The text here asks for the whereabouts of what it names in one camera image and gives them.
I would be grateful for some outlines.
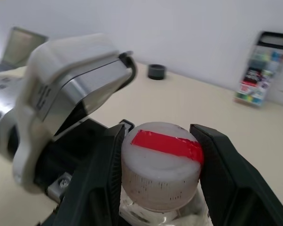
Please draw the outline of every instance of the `red tape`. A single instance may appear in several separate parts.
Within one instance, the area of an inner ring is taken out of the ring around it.
[[[132,145],[149,148],[167,154],[187,157],[203,166],[204,156],[200,144],[184,138],[171,137],[151,131],[139,130],[131,141]]]

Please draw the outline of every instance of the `colorful packaging box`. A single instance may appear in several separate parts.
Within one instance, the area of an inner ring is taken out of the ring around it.
[[[272,81],[283,67],[283,34],[263,32],[253,48],[235,100],[261,106]]]

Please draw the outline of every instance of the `black cable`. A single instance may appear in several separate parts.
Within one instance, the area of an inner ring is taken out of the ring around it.
[[[136,77],[136,73],[137,73],[137,68],[135,65],[134,60],[129,56],[129,54],[126,53],[122,53],[119,55],[119,59],[122,61],[122,63],[127,67],[130,68],[132,70],[131,72],[131,76],[129,77],[129,79],[127,79],[118,89],[117,91],[121,90],[122,88],[126,87],[127,85],[129,85]]]

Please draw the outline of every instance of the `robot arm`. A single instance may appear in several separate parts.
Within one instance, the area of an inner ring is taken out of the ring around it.
[[[134,125],[84,118],[135,74],[103,35],[48,42],[30,57],[15,108],[0,104],[0,153],[13,159],[16,182],[59,203],[43,226],[128,225],[118,220],[120,150]],[[214,226],[283,226],[282,204],[230,140],[199,125],[190,132],[204,151],[200,182]]]
[[[32,53],[15,105],[20,141],[13,158],[17,183],[31,190],[45,145],[65,127],[76,106],[89,115],[131,82],[136,71],[131,74],[127,67],[135,69],[133,61],[126,54],[119,56],[102,34],[50,41]]]

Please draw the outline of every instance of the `beige table surface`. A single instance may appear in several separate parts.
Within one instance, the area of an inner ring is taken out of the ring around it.
[[[283,107],[266,103],[254,109],[234,103],[233,92],[168,73],[163,81],[146,77],[138,64],[136,80],[115,93],[91,117],[106,126],[122,119],[140,125],[165,121],[189,129],[191,123],[228,135],[238,152],[254,165],[283,204]],[[24,69],[5,72],[21,76]],[[31,195],[15,185],[11,164],[0,157],[0,226],[33,226],[55,204],[44,195]]]

